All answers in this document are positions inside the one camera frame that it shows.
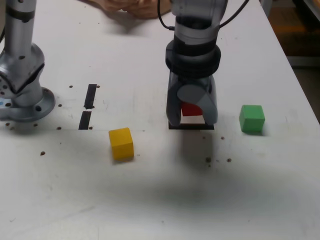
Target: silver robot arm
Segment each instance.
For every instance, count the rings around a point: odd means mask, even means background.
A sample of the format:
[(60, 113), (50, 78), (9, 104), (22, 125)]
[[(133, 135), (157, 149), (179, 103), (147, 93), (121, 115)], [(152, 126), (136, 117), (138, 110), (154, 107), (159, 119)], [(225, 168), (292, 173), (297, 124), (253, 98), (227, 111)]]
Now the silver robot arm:
[(40, 86), (45, 66), (32, 43), (37, 0), (6, 0), (5, 44), (0, 55), (0, 120), (31, 122), (55, 106), (53, 93)]
[(198, 106), (204, 121), (218, 120), (213, 74), (221, 52), (216, 45), (228, 0), (173, 0), (174, 40), (166, 48), (170, 69), (166, 113), (172, 126), (181, 123), (182, 103)]

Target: black tape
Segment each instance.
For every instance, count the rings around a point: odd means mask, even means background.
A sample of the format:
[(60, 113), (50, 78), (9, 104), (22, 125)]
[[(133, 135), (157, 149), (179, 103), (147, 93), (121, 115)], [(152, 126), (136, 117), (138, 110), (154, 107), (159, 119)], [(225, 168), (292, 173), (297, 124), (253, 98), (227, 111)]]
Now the black tape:
[(36, 11), (30, 11), (30, 12), (22, 12), (22, 11), (17, 11), (13, 9), (10, 6), (6, 6), (5, 8), (6, 14), (8, 14), (10, 17), (13, 17), (15, 19), (21, 20), (24, 23), (29, 22), (31, 19), (35, 18), (35, 13)]
[(79, 123), (79, 130), (88, 130), (91, 118), (91, 111), (83, 111)]
[(96, 96), (97, 84), (89, 84), (84, 101), (85, 109), (94, 109), (94, 101)]
[(169, 122), (169, 130), (215, 130), (213, 125), (182, 123), (179, 126), (173, 126)]

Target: block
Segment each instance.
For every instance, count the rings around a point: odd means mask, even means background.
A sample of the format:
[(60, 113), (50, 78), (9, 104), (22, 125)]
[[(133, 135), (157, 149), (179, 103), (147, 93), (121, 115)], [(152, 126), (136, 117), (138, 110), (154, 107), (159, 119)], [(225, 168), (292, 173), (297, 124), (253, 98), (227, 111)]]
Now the block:
[(198, 107), (197, 105), (183, 102), (181, 104), (181, 110), (182, 115), (184, 117), (190, 117), (190, 116), (202, 116), (202, 109)]
[(243, 105), (239, 116), (241, 131), (244, 133), (261, 133), (265, 115), (260, 105)]
[(109, 138), (114, 160), (134, 157), (134, 142), (129, 128), (109, 131)]

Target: black cable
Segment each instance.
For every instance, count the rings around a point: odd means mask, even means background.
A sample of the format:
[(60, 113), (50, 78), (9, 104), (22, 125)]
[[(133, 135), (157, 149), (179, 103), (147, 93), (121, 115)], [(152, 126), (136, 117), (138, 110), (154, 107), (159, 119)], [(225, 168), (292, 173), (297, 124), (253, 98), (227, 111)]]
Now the black cable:
[(5, 28), (3, 28), (2, 33), (0, 35), (0, 43), (2, 42), (2, 40), (5, 38)]
[(158, 18), (159, 18), (160, 23), (162, 24), (162, 26), (163, 26), (165, 29), (168, 29), (168, 30), (170, 30), (170, 31), (174, 31), (174, 30), (175, 30), (175, 27), (174, 27), (174, 26), (167, 26), (167, 25), (165, 25), (164, 21), (162, 20), (161, 13), (160, 13), (160, 0), (158, 0), (157, 12), (158, 12)]
[(225, 25), (230, 23), (233, 19), (235, 19), (236, 16), (245, 8), (245, 6), (248, 4), (249, 0), (245, 0), (244, 3), (240, 6), (240, 8), (224, 23), (220, 24), (220, 28), (223, 28)]

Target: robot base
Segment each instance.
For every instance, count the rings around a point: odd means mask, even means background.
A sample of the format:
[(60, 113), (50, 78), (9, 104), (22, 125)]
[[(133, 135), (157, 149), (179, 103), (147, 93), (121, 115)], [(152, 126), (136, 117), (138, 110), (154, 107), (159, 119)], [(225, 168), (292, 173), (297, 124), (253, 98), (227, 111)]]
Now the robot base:
[(26, 107), (16, 106), (11, 99), (0, 98), (0, 120), (27, 123), (44, 118), (54, 109), (56, 100), (49, 89), (42, 87), (42, 93), (39, 102)]

